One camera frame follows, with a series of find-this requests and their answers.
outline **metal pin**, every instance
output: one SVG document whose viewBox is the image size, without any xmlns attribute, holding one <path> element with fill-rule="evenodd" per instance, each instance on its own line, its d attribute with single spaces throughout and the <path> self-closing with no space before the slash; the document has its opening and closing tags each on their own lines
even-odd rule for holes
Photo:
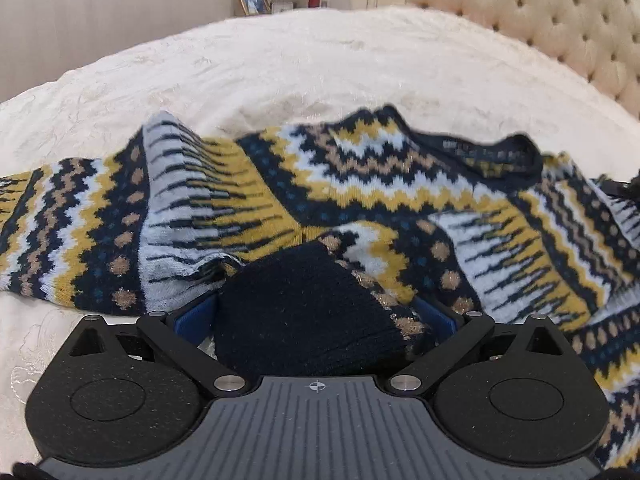
<svg viewBox="0 0 640 480">
<path fill-rule="evenodd" d="M 412 375 L 396 375 L 389 381 L 391 387 L 401 392 L 412 392 L 422 385 L 422 381 Z"/>
<path fill-rule="evenodd" d="M 236 392 L 244 388 L 246 382 L 237 375 L 222 375 L 218 377 L 213 385 L 223 392 Z"/>
</svg>

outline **beige headboard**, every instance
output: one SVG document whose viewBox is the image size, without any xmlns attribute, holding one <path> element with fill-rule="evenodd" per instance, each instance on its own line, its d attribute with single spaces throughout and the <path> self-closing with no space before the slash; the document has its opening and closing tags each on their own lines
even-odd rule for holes
<svg viewBox="0 0 640 480">
<path fill-rule="evenodd" d="M 566 63 L 640 119 L 640 0 L 368 0 L 453 12 Z"/>
</svg>

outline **picture frame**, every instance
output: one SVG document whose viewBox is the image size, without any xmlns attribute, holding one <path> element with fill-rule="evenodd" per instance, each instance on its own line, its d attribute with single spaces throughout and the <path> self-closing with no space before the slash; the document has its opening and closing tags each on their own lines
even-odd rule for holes
<svg viewBox="0 0 640 480">
<path fill-rule="evenodd" d="M 286 10 L 293 10 L 293 2 L 271 2 L 271 13 L 279 14 Z"/>
<path fill-rule="evenodd" d="M 240 5 L 245 16 L 258 16 L 270 14 L 271 6 L 268 0 L 240 0 Z"/>
</svg>

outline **sweater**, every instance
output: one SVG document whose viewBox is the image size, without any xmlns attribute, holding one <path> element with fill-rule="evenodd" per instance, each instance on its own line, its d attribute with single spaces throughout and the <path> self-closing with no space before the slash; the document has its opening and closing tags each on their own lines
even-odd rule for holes
<svg viewBox="0 0 640 480">
<path fill-rule="evenodd" d="M 113 156 L 1 179 L 0 228 L 0 288 L 106 314 L 171 311 L 320 235 L 398 308 L 429 294 L 497 322 L 547 314 L 610 402 L 597 460 L 640 465 L 640 212 L 524 134 L 421 134 L 386 106 L 231 141 L 162 113 Z M 428 332 L 393 324 L 384 348 Z"/>
</svg>

